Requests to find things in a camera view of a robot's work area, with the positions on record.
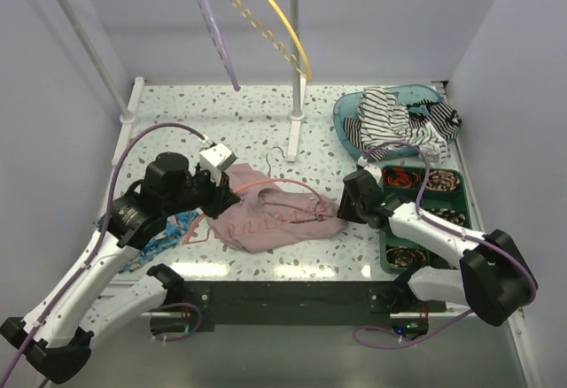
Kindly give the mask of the pink plastic hanger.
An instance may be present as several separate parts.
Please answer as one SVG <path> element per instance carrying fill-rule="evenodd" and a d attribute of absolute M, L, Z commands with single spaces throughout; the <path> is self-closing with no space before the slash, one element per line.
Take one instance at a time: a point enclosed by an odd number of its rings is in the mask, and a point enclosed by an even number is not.
<path fill-rule="evenodd" d="M 306 193 L 291 193 L 280 189 L 278 184 L 284 178 L 269 178 L 252 170 L 247 164 L 238 164 L 231 169 L 234 180 L 231 189 L 240 197 L 238 204 L 230 207 L 218 220 L 207 219 L 207 237 L 221 240 L 229 247 L 249 253 L 265 252 L 272 245 L 267 239 L 252 238 L 253 234 L 263 236 L 269 230 L 284 238 L 274 244 L 280 247 L 313 238 L 315 233 L 307 227 L 296 234 L 285 231 L 286 223 L 329 222 L 330 211 L 334 208 L 310 186 L 299 182 Z"/>

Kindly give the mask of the pink tank top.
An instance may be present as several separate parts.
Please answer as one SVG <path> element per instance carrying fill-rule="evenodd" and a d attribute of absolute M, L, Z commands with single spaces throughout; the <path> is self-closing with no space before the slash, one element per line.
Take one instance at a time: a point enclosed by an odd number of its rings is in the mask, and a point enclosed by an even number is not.
<path fill-rule="evenodd" d="M 216 219 L 207 218 L 214 236 L 226 246 L 261 253 L 303 241 L 334 237 L 346 228 L 335 200 L 312 192 L 288 192 L 247 164 L 227 171 L 240 197 Z"/>

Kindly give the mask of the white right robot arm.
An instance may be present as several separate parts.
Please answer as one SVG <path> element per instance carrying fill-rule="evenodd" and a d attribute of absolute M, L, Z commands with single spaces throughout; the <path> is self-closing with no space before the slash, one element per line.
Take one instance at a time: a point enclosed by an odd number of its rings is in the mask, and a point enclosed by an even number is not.
<path fill-rule="evenodd" d="M 535 300 L 537 282 L 511 235 L 466 229 L 415 201 L 385 194 L 375 172 L 360 168 L 344 178 L 338 217 L 418 244 L 449 264 L 402 274 L 394 298 L 404 310 L 443 301 L 466 305 L 482 321 L 500 326 Z"/>

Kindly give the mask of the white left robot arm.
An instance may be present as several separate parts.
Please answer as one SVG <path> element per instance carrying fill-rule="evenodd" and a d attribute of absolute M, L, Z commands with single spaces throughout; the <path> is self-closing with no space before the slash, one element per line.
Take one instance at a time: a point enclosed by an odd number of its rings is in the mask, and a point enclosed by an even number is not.
<path fill-rule="evenodd" d="M 238 203 L 226 173 L 235 159 L 215 144 L 200 152 L 190 170 L 182 154 L 164 152 L 122 196 L 110 197 L 99 228 L 53 291 L 25 316 L 2 323 L 1 335 L 16 355 L 48 381 L 63 384 L 84 367 L 104 330 L 122 325 L 135 311 L 178 308 L 182 278 L 163 265 L 152 268 L 146 285 L 109 314 L 99 315 L 93 304 L 119 270 L 166 228 L 169 217 L 199 209 L 216 219 Z"/>

